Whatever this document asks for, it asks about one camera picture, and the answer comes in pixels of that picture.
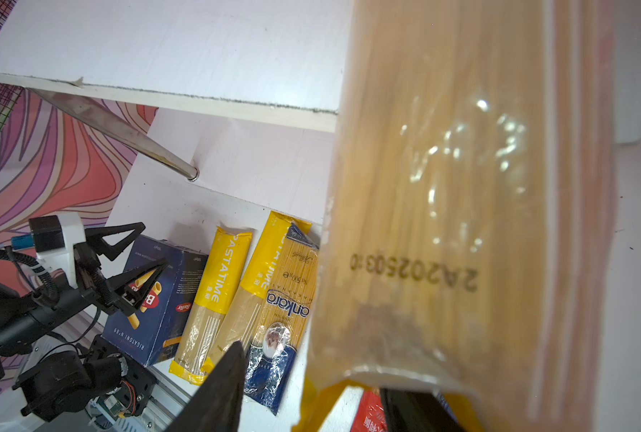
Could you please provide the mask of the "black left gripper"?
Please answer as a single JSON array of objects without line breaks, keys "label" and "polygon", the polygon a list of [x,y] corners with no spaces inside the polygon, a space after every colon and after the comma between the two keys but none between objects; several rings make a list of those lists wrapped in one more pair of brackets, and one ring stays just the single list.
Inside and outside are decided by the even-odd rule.
[{"label": "black left gripper", "polygon": [[[86,243],[99,256],[115,261],[140,237],[146,226],[142,222],[86,228]],[[121,312],[132,315],[147,300],[152,286],[168,267],[165,258],[110,277],[105,281],[104,299],[94,289],[63,287],[54,306],[38,302],[31,294],[18,292],[0,284],[0,356],[29,354],[32,345],[61,324],[95,305],[108,315]]]}]

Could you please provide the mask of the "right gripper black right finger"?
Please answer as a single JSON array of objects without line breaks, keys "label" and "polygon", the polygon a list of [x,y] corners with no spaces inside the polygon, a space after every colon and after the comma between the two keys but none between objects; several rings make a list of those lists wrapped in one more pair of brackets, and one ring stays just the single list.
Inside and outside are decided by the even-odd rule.
[{"label": "right gripper black right finger", "polygon": [[390,432],[464,430],[431,393],[381,388],[380,396],[387,430]]}]

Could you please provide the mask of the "red spaghetti bag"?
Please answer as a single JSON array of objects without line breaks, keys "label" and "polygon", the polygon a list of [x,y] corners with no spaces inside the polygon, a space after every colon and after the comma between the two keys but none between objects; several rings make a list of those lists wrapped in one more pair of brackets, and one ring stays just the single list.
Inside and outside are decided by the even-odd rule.
[{"label": "red spaghetti bag", "polygon": [[387,432],[381,396],[375,391],[364,391],[351,432]]}]

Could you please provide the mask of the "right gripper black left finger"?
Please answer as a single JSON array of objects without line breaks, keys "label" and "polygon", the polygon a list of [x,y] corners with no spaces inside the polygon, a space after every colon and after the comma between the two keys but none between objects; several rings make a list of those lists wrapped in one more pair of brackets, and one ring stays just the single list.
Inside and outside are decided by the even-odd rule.
[{"label": "right gripper black left finger", "polygon": [[233,343],[166,431],[238,431],[247,358]]}]

